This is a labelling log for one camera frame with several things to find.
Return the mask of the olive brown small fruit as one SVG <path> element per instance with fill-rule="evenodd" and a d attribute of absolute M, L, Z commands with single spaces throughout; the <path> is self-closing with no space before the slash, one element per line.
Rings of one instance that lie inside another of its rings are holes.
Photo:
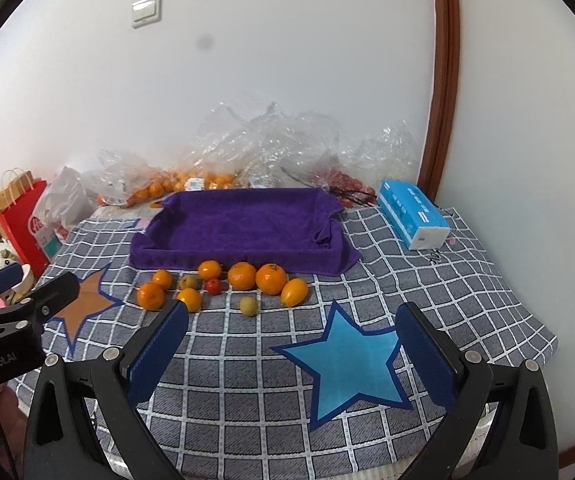
<path fill-rule="evenodd" d="M 178 288 L 180 290 L 189 288 L 199 290 L 201 288 L 201 282 L 199 278 L 194 274 L 182 274 L 181 278 L 179 278 Z"/>

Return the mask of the small red tomato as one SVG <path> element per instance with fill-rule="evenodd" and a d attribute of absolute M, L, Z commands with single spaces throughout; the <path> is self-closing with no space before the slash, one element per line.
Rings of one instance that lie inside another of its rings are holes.
<path fill-rule="evenodd" d="M 212 296 L 217 296 L 222 293 L 222 281 L 219 278 L 210 278 L 204 283 L 205 290 Z"/>

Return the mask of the small round orange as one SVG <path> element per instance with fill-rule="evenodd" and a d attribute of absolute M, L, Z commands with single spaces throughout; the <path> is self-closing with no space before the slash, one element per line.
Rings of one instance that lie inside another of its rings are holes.
<path fill-rule="evenodd" d="M 220 280 L 222 278 L 222 265 L 216 260 L 205 260 L 198 266 L 198 275 L 204 282 Z"/>

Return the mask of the small yellow green fruit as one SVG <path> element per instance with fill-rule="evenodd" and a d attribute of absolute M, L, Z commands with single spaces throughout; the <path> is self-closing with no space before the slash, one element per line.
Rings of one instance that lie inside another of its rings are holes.
<path fill-rule="evenodd" d="M 258 313 L 258 302 L 255 297 L 246 296 L 239 302 L 239 311 L 242 315 L 252 318 Z"/>

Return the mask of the medium orange mandarin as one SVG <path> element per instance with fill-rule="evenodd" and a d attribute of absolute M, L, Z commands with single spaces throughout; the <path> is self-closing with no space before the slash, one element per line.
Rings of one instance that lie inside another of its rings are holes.
<path fill-rule="evenodd" d="M 234 263 L 228 271 L 228 282 L 234 290 L 251 290 L 256 287 L 256 269 L 251 263 Z"/>

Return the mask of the large bumpy orange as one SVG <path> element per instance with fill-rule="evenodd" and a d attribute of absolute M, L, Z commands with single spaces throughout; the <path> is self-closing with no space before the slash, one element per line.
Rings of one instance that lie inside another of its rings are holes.
<path fill-rule="evenodd" d="M 275 263 L 266 263 L 261 266 L 255 275 L 257 288 L 266 295 L 278 296 L 288 282 L 288 274 L 281 266 Z"/>

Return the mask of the oval yellow kumquat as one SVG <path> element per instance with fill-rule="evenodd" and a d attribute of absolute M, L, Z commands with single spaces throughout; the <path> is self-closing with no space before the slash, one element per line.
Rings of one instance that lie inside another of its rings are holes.
<path fill-rule="evenodd" d="M 301 304 L 308 294 L 308 284 L 301 278 L 292 278 L 284 285 L 280 301 L 283 307 L 294 308 Z"/>

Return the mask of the floral white bag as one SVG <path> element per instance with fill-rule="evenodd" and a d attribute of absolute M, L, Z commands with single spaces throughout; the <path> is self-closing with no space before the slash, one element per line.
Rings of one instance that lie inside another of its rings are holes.
<path fill-rule="evenodd" d="M 27 294 L 35 284 L 34 274 L 27 263 L 22 263 L 21 258 L 16 254 L 12 244 L 0 237 L 0 270 L 19 264 L 23 270 L 23 278 L 13 287 L 0 294 L 0 309 L 15 304 L 25 294 Z"/>

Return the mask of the red paper shopping bag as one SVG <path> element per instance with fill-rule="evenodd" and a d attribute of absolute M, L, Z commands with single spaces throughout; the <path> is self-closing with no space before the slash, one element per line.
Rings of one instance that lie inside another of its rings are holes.
<path fill-rule="evenodd" d="M 6 206 L 0 212 L 0 226 L 18 258 L 39 278 L 49 260 L 35 237 L 42 224 L 34 219 L 34 208 L 47 188 L 47 181 L 36 179 L 30 170 L 8 170 L 6 174 L 13 174 L 13 179 L 3 190 Z"/>

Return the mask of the white plastic bag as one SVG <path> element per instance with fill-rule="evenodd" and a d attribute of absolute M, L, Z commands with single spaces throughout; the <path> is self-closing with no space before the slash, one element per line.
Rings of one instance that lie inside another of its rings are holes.
<path fill-rule="evenodd" d="M 39 248 L 52 261 L 71 230 L 95 210 L 96 203 L 82 183 L 80 173 L 64 167 L 40 194 L 28 227 Z"/>

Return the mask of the bag of small oranges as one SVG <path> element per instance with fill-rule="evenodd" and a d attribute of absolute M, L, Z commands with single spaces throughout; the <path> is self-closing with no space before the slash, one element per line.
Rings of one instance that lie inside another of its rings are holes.
<path fill-rule="evenodd" d="M 97 196 L 101 206 L 130 208 L 149 200 L 158 200 L 168 192 L 165 182 L 173 174 L 151 166 L 140 155 L 102 150 L 98 159 L 101 167 L 84 171 L 82 184 Z"/>

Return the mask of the grey checked table cloth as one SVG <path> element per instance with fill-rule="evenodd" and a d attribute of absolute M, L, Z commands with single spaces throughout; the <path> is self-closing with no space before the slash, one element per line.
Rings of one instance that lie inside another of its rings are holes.
<path fill-rule="evenodd" d="M 380 211 L 355 209 L 343 226 L 360 260 L 338 276 L 308 275 L 304 304 L 260 298 L 241 314 L 240 292 L 207 296 L 158 388 L 139 413 L 182 474 L 212 479 L 324 479 L 417 454 L 443 418 L 406 356 L 394 370 L 410 408 L 360 401 L 309 426 L 312 380 L 279 353 L 320 337 L 332 306 L 364 330 L 394 323 L 412 301 L 462 349 L 489 362 L 547 362 L 557 337 L 516 298 L 455 209 L 432 252 L 409 252 Z"/>

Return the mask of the bag of kumquats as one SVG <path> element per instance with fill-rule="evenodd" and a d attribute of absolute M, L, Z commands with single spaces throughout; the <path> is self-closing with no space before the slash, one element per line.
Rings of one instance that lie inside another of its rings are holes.
<path fill-rule="evenodd" d="M 276 103 L 251 118 L 219 105 L 182 144 L 173 175 L 201 179 L 203 188 L 280 188 L 287 126 L 288 115 Z"/>

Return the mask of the purple towel lined tray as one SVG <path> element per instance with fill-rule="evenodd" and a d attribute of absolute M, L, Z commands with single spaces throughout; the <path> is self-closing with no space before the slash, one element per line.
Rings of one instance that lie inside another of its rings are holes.
<path fill-rule="evenodd" d="M 205 260 L 275 263 L 287 272 L 334 276 L 360 259 L 339 220 L 343 211 L 320 188 L 180 192 L 132 237 L 129 262 L 140 270 L 193 270 Z"/>

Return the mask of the blue tissue pack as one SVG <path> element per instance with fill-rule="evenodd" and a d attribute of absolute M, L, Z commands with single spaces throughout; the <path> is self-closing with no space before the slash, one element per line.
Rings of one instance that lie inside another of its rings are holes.
<path fill-rule="evenodd" d="M 450 234 L 443 215 L 417 185 L 384 180 L 377 204 L 409 250 L 438 249 Z"/>

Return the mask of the bag of red tomatoes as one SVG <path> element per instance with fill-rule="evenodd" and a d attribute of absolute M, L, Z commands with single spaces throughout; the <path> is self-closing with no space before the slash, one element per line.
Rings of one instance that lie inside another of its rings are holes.
<path fill-rule="evenodd" d="M 357 142 L 341 144 L 311 172 L 311 183 L 365 190 L 377 195 L 383 180 L 415 182 L 421 148 L 406 122 L 397 122 Z"/>

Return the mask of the brown wooden door frame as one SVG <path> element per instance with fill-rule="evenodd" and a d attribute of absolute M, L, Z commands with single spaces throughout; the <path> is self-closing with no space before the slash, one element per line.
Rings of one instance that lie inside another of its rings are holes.
<path fill-rule="evenodd" d="M 429 122 L 417 185 L 435 200 L 446 165 L 460 76 L 460 0 L 434 0 L 434 75 Z"/>

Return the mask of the white wall switch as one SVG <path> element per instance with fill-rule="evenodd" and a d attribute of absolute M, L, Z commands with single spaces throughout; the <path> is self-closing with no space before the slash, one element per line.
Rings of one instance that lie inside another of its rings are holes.
<path fill-rule="evenodd" d="M 138 0 L 131 3 L 131 27 L 141 28 L 161 21 L 162 0 Z"/>

